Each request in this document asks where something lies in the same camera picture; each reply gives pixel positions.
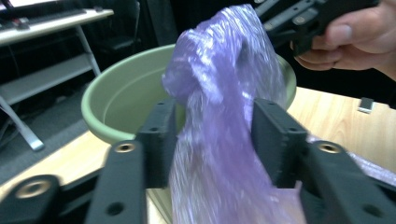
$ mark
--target crumpled plastic bag top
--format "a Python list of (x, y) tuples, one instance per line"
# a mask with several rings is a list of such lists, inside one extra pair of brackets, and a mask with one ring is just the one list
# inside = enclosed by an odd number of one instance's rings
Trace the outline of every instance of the crumpled plastic bag top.
[(184, 32), (163, 75), (186, 108), (170, 174), (174, 223), (304, 223), (296, 189), (275, 189), (250, 140), (253, 100), (286, 103), (274, 49), (250, 5)]

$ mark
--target trash bin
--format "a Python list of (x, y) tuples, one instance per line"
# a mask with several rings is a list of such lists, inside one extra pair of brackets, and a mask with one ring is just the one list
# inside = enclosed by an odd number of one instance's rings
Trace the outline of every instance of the trash bin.
[[(162, 74), (171, 60), (175, 45), (149, 49), (116, 63), (97, 77), (84, 92), (81, 110), (89, 130), (109, 144), (133, 139), (151, 109), (169, 97), (163, 89)], [(287, 86), (287, 107), (296, 92), (291, 66), (278, 57)], [(184, 114), (177, 109), (177, 123)], [(172, 223), (169, 189), (150, 189), (148, 196), (164, 219)]]

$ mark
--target white desk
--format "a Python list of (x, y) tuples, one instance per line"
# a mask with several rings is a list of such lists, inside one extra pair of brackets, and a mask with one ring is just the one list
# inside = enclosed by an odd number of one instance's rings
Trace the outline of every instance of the white desk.
[(2, 106), (5, 112), (11, 117), (19, 132), (33, 150), (39, 150), (44, 145), (13, 111), (11, 105), (90, 70), (92, 70), (96, 76), (101, 74), (87, 38), (81, 29), (81, 25), (104, 19), (107, 16), (112, 15), (113, 11), (103, 10), (101, 12), (96, 12), (93, 9), (86, 9), (86, 11), (86, 14), (31, 25), (29, 30), (18, 31), (16, 29), (12, 29), (0, 32), (1, 47), (38, 36), (52, 34), (65, 29), (75, 28), (85, 51), (77, 57), (57, 63), (51, 67), (25, 77), (12, 80), (0, 86), (0, 106)]

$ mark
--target dark background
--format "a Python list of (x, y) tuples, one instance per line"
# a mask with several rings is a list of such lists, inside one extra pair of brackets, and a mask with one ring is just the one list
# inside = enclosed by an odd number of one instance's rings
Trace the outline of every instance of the dark background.
[[(111, 8), (113, 1), (116, 0), (63, 0), (61, 7), (93, 8), (100, 6)], [(137, 31), (140, 42), (137, 52), (175, 43), (181, 32), (194, 28), (201, 21), (210, 19), (223, 7), (244, 3), (250, 3), (254, 6), (252, 2), (241, 0), (140, 0), (141, 16)], [(35, 13), (51, 13), (59, 7), (59, 4), (56, 7), (47, 5), (37, 9)], [(134, 32), (131, 21), (126, 21), (121, 25), (123, 28), (116, 31), (109, 29), (110, 21), (96, 21), (83, 26), (101, 70), (132, 54), (129, 50), (117, 52), (113, 55), (105, 55), (100, 52), (96, 43), (102, 39), (117, 33), (131, 35)], [(78, 55), (81, 52), (82, 46), (79, 44), (73, 30), (65, 30), (56, 34), (1, 47), (0, 84), (14, 78), (26, 76), (46, 66)], [(277, 48), (276, 53), (291, 64), (297, 76), (297, 85), (300, 87), (356, 98), (368, 97), (385, 104), (388, 104), (392, 95), (396, 94), (396, 82), (375, 70), (314, 72), (297, 64), (288, 46)], [(41, 107), (51, 105), (57, 95), (67, 95), (76, 86), (84, 85), (93, 78), (93, 73), (89, 72), (22, 101), (14, 105), (13, 108), (18, 114), (34, 113)], [(6, 117), (0, 111), (0, 120), (3, 121)]]

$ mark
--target human hand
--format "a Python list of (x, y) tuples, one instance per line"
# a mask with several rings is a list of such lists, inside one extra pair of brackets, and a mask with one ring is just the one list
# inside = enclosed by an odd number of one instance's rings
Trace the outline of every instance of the human hand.
[(396, 0), (335, 19), (296, 60), (317, 71), (375, 68), (396, 80)]

